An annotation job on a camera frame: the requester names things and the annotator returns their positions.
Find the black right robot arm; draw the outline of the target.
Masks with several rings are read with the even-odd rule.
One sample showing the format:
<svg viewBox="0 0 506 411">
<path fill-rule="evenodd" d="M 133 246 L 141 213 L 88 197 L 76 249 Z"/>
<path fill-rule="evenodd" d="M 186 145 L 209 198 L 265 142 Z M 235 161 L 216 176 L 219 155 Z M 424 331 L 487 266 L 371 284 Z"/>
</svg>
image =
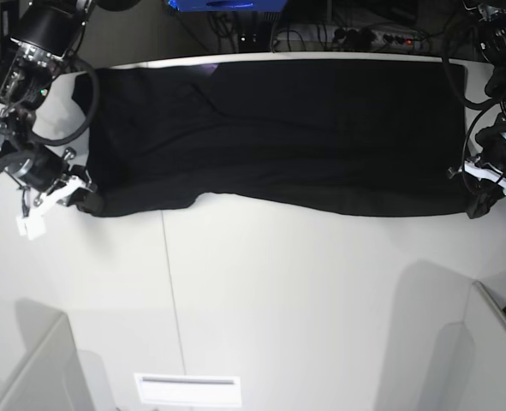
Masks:
<svg viewBox="0 0 506 411">
<path fill-rule="evenodd" d="M 0 174 L 21 190 L 16 222 L 29 240 L 45 233 L 45 214 L 51 208 L 78 205 L 96 194 L 86 168 L 72 163 L 76 152 L 71 147 L 89 129 L 99 105 L 98 76 L 74 48 L 95 6 L 94 1 L 31 1 L 9 37 L 16 48 L 0 77 Z M 85 120 L 58 140 L 42 137 L 33 130 L 36 112 L 54 81 L 71 66 L 91 80 Z"/>
</svg>

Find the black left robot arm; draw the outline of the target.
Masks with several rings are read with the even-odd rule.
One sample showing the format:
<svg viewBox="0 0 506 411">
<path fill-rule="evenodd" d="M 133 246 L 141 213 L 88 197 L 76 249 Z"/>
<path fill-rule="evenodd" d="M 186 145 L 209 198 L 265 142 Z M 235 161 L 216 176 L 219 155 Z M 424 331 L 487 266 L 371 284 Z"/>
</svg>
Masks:
<svg viewBox="0 0 506 411">
<path fill-rule="evenodd" d="M 465 15 L 444 31 L 441 59 L 450 88 L 467 109 L 477 111 L 479 120 L 494 107 L 500 112 L 495 122 L 476 130 L 469 127 L 461 149 L 458 170 L 470 195 L 466 207 L 469 218 L 486 215 L 506 197 L 506 1 L 466 1 Z M 458 33 L 473 33 L 485 60 L 493 67 L 485 85 L 486 100 L 474 102 L 457 86 L 450 69 L 450 42 Z"/>
</svg>

